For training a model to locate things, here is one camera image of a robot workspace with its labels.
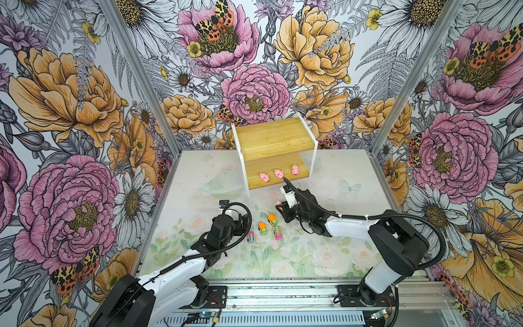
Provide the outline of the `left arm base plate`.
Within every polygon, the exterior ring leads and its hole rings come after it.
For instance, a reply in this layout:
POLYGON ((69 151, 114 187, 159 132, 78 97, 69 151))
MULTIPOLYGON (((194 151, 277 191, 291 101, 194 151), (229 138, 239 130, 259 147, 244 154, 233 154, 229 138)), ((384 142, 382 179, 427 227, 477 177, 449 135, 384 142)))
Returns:
POLYGON ((199 292, 195 301, 182 309, 225 309, 227 303, 227 286, 209 286, 207 293, 199 292))

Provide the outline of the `pink green toy truck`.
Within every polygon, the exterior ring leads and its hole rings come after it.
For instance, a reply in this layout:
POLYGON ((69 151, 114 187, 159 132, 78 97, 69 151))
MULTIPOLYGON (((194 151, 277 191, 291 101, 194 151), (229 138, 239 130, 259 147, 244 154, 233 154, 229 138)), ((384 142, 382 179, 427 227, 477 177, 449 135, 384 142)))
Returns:
POLYGON ((279 226, 275 226, 274 227, 274 234, 275 234, 275 240, 276 241, 282 241, 283 240, 283 235, 282 235, 282 232, 281 232, 281 228, 279 226))

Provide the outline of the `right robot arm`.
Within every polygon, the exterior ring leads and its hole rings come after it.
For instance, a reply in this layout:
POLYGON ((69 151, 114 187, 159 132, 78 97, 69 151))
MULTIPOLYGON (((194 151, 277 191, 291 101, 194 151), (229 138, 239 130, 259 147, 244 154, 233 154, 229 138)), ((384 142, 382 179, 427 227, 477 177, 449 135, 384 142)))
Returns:
POLYGON ((281 188, 285 196, 276 204, 285 222, 306 224, 307 232, 322 237, 359 238, 372 242, 381 261, 370 269, 350 296, 363 305, 373 306, 390 286, 410 277, 421 268, 429 248, 428 240, 402 215, 387 210, 381 215, 341 215, 320 207, 308 190, 281 188))

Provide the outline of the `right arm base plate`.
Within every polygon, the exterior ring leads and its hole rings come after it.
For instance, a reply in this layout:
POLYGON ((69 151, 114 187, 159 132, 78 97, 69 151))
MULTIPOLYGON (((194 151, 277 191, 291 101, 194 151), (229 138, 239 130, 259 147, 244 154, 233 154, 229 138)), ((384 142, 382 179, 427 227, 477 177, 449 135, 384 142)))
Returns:
POLYGON ((337 294, 333 298, 333 303, 342 307, 394 307, 396 305, 396 297, 391 287, 381 294, 363 284, 358 286, 339 285, 336 290, 337 294))

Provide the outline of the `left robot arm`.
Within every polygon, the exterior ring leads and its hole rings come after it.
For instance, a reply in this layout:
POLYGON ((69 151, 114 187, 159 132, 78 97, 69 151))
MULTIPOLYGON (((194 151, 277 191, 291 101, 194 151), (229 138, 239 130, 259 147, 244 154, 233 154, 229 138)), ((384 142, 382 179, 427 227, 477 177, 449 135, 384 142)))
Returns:
POLYGON ((179 259, 146 275, 120 278, 89 325, 153 326, 176 309, 202 306, 208 293, 202 274, 246 239, 251 226, 250 210, 231 203, 179 259))

